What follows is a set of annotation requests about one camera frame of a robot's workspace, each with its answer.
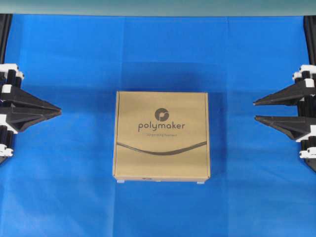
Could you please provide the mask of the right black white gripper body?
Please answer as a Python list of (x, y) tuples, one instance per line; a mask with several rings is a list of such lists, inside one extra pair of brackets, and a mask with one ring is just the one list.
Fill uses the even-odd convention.
[(304, 92), (304, 97), (297, 103), (298, 116), (312, 118), (307, 126), (310, 132), (297, 140), (301, 143), (300, 158), (316, 158), (316, 67), (302, 65), (300, 71), (293, 74), (293, 80), (303, 82), (305, 89), (311, 89)]

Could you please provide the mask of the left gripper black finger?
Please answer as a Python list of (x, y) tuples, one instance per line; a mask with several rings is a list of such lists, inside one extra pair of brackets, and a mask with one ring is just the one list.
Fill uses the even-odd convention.
[(41, 100), (26, 91), (22, 90), (19, 87), (15, 87), (11, 84), (4, 84), (1, 89), (1, 100), (10, 102), (15, 106), (22, 106), (26, 108), (33, 109), (44, 109), (45, 111), (50, 112), (59, 112), (61, 113), (61, 108), (56, 107), (55, 105)]
[(14, 134), (25, 131), (32, 125), (61, 115), (59, 112), (45, 111), (15, 106), (12, 103), (4, 104), (4, 129)]

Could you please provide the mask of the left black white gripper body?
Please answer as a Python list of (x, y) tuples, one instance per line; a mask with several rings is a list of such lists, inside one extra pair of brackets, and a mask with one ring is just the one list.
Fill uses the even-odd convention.
[(0, 65), (0, 164), (13, 156), (15, 134), (18, 133), (6, 121), (8, 108), (13, 107), (13, 104), (4, 96), (8, 96), (14, 86), (20, 88), (23, 79), (24, 74), (19, 71), (17, 64)]

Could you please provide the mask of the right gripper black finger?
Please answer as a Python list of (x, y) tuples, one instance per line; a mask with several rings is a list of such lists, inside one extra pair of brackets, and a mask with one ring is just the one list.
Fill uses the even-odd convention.
[(254, 106), (286, 105), (294, 106), (306, 96), (315, 95), (316, 87), (313, 79), (304, 79), (276, 93), (267, 95), (254, 102)]
[(255, 116), (255, 120), (284, 133), (296, 142), (316, 135), (316, 118)]

